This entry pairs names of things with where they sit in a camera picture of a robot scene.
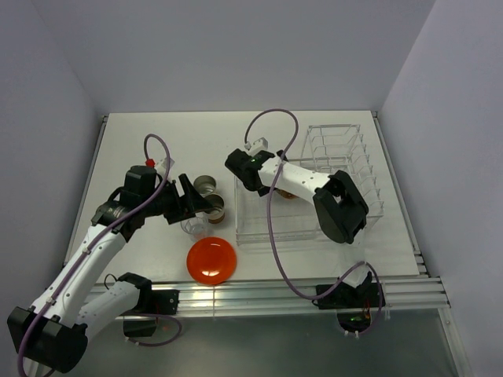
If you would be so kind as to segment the steel cup brown base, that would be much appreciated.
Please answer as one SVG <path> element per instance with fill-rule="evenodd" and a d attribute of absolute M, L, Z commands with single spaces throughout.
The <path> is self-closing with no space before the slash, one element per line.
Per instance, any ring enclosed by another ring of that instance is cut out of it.
<path fill-rule="evenodd" d="M 210 194 L 204 197 L 210 204 L 211 208 L 205 211 L 208 222 L 211 224 L 218 224 L 225 219 L 225 201 L 218 194 Z"/>

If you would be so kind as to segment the clear faceted glass tumbler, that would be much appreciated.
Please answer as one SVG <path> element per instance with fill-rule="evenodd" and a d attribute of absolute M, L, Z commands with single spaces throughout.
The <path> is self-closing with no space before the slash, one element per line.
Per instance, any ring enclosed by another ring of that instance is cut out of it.
<path fill-rule="evenodd" d="M 205 213 L 197 214 L 193 218 L 182 221 L 181 228 L 193 242 L 209 236 L 209 221 Z"/>

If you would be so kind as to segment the white ceramic bowl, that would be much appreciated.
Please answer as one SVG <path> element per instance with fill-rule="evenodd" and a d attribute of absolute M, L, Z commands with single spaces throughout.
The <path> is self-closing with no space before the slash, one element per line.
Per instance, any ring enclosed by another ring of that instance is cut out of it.
<path fill-rule="evenodd" d="M 297 198 L 298 198 L 298 196 L 296 196 L 296 195 L 294 195 L 294 194 L 292 194 L 292 193 L 290 193 L 290 192 L 286 192 L 285 190 L 281 190 L 281 189 L 279 189 L 279 188 L 276 188 L 276 189 L 275 189 L 275 192 L 276 192 L 279 196 L 283 197 L 284 199 L 289 199 L 289 200 L 292 200 L 292 199 L 297 199 Z"/>

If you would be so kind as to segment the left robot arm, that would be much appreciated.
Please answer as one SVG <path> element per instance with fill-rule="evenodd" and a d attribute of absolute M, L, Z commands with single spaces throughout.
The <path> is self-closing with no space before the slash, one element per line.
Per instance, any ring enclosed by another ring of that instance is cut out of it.
<path fill-rule="evenodd" d="M 152 307 L 150 280 L 125 273 L 112 289 L 86 300 L 109 262 L 147 218 L 162 216 L 175 224 L 211 208 L 186 175 L 175 183 L 159 179 L 152 167 L 133 166 L 109 200 L 97 208 L 87 233 L 68 264 L 29 308 L 16 307 L 7 324 L 24 375 L 29 358 L 53 371 L 67 373 L 81 360 L 90 341 L 118 316 L 145 313 Z"/>

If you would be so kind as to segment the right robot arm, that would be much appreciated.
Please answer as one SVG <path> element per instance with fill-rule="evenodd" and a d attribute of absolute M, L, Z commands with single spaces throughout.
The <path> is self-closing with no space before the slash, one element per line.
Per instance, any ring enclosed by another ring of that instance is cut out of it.
<path fill-rule="evenodd" d="M 274 261 L 288 288 L 298 297 L 321 300 L 334 292 L 343 281 L 360 267 L 366 267 L 374 277 L 378 291 L 382 291 L 375 268 L 366 261 L 355 262 L 326 291 L 319 295 L 306 295 L 288 278 L 277 251 L 272 222 L 272 199 L 277 189 L 286 191 L 310 203 L 317 215 L 321 231 L 338 244 L 353 244 L 355 237 L 365 228 L 369 207 L 358 191 L 351 176 L 343 170 L 324 174 L 308 170 L 284 160 L 284 155 L 261 151 L 250 156 L 236 149 L 225 161 L 225 167 L 250 192 L 266 197 L 266 223 Z"/>

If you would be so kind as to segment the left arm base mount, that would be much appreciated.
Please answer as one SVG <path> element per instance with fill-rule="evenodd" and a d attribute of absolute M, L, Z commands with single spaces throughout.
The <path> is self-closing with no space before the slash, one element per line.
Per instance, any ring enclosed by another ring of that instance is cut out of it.
<path fill-rule="evenodd" d="M 179 290 L 154 290 L 144 309 L 134 309 L 123 319 L 123 334 L 139 346 L 163 346 L 182 333 L 182 324 L 175 318 Z"/>

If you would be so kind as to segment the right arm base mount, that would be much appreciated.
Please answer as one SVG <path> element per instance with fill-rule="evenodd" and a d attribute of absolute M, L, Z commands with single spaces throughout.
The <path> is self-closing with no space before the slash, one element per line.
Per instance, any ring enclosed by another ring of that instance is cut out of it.
<path fill-rule="evenodd" d="M 358 337 L 382 313 L 386 301 L 381 291 L 381 286 L 372 281 L 357 287 L 341 283 L 332 293 L 312 303 L 319 310 L 335 310 L 343 333 Z"/>

